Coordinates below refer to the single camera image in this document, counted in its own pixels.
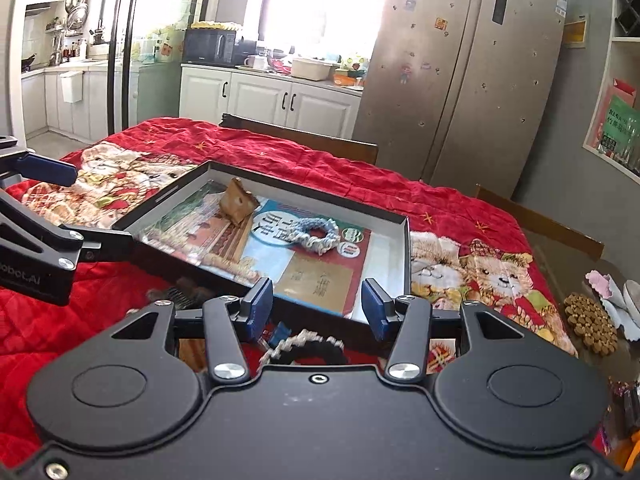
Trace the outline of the blue binder clip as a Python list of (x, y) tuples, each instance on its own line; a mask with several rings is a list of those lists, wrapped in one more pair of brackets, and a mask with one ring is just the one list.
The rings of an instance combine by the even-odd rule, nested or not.
[(263, 331), (260, 337), (257, 339), (256, 344), (258, 348), (263, 352), (268, 350), (274, 350), (281, 341), (288, 339), (292, 335), (292, 330), (288, 328), (282, 322), (277, 325), (268, 325)]

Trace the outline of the black white-trimmed scrunchie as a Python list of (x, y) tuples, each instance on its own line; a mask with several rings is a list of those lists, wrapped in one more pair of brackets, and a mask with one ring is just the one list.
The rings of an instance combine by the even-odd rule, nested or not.
[(282, 339), (273, 349), (267, 350), (259, 360), (259, 366), (291, 365), (299, 360), (320, 359), (324, 364), (347, 365), (344, 342), (333, 336), (323, 337), (312, 330), (302, 330), (295, 336)]

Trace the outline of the brown pyramid paper packet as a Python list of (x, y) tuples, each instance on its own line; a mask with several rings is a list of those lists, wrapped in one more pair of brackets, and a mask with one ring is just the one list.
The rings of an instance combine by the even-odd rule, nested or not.
[(250, 218), (258, 207), (258, 199), (244, 188), (241, 180), (237, 177), (231, 179), (219, 201), (221, 212), (234, 226), (239, 226), (247, 218)]

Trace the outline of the light blue knitted scrunchie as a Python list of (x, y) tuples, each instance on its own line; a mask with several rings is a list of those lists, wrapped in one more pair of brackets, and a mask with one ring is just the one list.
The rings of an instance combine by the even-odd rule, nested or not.
[(298, 218), (285, 230), (285, 239), (307, 252), (323, 256), (341, 241), (337, 223), (330, 218)]

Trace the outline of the black shallow cardboard box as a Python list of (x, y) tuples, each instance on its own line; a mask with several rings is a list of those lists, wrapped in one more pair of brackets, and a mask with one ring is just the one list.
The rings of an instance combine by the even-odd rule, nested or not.
[(191, 169), (114, 227), (132, 235), (131, 259), (146, 272), (234, 296), (270, 278), (273, 323), (360, 352), (384, 348), (363, 312), (362, 281), (393, 297), (410, 288), (406, 217), (219, 162)]

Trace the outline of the dark wooden chair back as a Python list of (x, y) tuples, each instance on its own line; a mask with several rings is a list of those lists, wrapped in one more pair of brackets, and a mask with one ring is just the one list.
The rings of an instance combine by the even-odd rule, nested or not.
[(355, 162), (367, 162), (375, 165), (378, 160), (378, 146), (374, 143), (354, 141), (325, 136), (324, 134), (299, 131), (282, 126), (264, 124), (254, 120), (234, 116), (229, 113), (222, 115), (219, 124), (222, 128), (248, 130), (252, 133), (274, 136), (275, 138), (296, 142), (306, 148), (324, 151), (335, 157), (354, 160)]

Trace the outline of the wooden bead trivet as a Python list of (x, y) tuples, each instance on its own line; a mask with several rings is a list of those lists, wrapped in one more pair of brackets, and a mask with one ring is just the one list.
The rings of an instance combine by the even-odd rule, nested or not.
[(617, 330), (600, 304), (583, 294), (570, 294), (563, 306), (568, 325), (588, 350), (598, 356), (617, 350)]

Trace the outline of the white kitchen cabinet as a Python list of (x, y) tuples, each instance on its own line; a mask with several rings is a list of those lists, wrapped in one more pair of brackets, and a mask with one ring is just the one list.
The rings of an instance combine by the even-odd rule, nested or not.
[(224, 114), (349, 139), (361, 94), (328, 82), (184, 64), (179, 115), (220, 124)]

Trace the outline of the pink scalloped paper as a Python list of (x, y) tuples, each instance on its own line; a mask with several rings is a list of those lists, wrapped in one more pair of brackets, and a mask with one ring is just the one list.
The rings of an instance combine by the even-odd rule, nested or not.
[(586, 280), (599, 296), (614, 327), (620, 328), (628, 341), (638, 341), (640, 337), (640, 326), (634, 322), (625, 307), (623, 296), (624, 285), (622, 288), (619, 288), (611, 275), (601, 274), (597, 270), (588, 272), (586, 274)]

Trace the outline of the black microwave oven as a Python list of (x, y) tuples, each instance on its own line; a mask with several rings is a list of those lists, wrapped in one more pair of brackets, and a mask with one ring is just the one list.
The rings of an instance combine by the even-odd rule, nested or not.
[(184, 36), (182, 60), (190, 64), (231, 66), (235, 30), (190, 28)]

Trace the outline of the grey ceramic plate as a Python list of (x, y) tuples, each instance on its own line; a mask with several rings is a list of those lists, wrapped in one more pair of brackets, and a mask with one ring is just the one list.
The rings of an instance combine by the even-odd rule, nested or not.
[(623, 296), (629, 315), (640, 326), (640, 284), (627, 280), (623, 287)]

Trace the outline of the white mug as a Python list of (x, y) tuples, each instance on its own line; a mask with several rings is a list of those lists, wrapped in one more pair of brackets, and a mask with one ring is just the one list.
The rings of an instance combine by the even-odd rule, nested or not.
[(269, 68), (268, 58), (263, 55), (249, 55), (244, 60), (244, 65), (252, 70), (260, 70), (261, 72), (265, 72)]

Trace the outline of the orange bowl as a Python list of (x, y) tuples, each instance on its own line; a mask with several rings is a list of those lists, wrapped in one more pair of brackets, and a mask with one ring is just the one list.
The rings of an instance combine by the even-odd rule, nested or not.
[(333, 75), (333, 82), (340, 87), (359, 86), (359, 78), (349, 77), (346, 73), (339, 72), (338, 70)]

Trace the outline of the steel double-door refrigerator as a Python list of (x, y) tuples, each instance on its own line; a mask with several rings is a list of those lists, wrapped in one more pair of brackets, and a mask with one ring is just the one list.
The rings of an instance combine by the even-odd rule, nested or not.
[(567, 0), (386, 0), (354, 137), (378, 164), (510, 197), (536, 138)]

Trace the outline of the green paper sign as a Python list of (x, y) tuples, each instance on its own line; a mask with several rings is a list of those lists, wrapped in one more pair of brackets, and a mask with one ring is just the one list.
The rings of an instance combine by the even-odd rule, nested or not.
[(625, 165), (639, 135), (639, 111), (619, 96), (613, 96), (606, 110), (598, 150)]

